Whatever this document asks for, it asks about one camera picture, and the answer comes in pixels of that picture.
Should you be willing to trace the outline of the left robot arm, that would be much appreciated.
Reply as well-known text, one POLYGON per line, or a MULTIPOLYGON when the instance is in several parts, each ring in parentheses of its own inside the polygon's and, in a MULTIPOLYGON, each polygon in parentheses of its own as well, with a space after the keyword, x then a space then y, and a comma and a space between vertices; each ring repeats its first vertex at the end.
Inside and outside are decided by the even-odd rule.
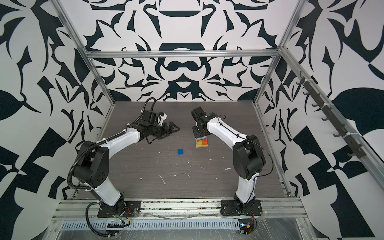
POLYGON ((173 122, 128 125, 120 133, 99 142, 86 141, 71 166, 67 184, 74 190, 91 192, 102 208, 120 214, 124 207, 124 196, 109 179, 110 159, 123 149, 153 136, 162 140, 180 128, 173 122))

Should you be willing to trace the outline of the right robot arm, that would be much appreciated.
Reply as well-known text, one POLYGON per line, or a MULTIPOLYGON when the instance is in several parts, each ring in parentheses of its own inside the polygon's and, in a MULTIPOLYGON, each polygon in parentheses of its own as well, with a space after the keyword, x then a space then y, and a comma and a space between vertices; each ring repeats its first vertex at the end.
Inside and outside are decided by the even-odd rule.
POLYGON ((191 115, 196 122, 193 127, 195 138, 215 135, 233 151, 233 165, 239 175, 238 188, 234 200, 222 204, 221 214, 251 214, 256 206, 256 181, 266 164, 259 139, 242 134, 226 124, 219 115, 206 113, 201 107, 192 110, 191 115))

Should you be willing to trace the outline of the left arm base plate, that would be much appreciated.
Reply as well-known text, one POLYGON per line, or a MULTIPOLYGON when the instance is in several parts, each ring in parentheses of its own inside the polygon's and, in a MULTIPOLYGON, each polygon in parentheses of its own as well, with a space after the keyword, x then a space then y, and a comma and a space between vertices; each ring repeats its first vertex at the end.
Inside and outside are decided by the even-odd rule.
POLYGON ((98 218, 112 218, 114 215, 130 218, 141 211, 141 201, 119 201, 114 206, 101 203, 98 218))

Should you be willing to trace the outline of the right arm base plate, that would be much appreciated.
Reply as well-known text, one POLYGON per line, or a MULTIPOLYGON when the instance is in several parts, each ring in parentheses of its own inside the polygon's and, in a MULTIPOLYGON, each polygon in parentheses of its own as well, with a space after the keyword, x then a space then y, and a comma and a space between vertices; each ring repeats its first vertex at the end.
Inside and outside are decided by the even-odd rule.
POLYGON ((251 199, 244 204, 240 200, 221 200, 222 216, 261 216, 263 212, 260 200, 251 199))

